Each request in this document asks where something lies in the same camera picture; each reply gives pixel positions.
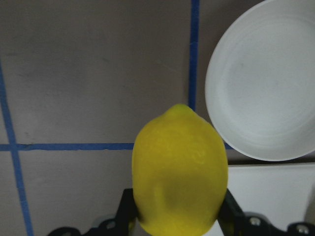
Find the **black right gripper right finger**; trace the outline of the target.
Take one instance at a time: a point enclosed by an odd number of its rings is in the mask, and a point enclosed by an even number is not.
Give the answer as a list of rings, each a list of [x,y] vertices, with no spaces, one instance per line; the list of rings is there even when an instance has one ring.
[[[218,223],[225,236],[313,236],[315,225],[291,223],[286,230],[275,227],[265,216],[243,212],[232,193],[227,190],[218,214]]]

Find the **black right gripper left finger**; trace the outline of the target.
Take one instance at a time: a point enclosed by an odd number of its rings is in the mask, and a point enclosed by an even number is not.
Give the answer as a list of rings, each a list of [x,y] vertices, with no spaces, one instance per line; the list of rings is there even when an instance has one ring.
[[[61,227],[49,233],[50,236],[128,236],[138,216],[133,189],[124,189],[116,215],[102,221],[97,227],[81,233],[77,228]]]

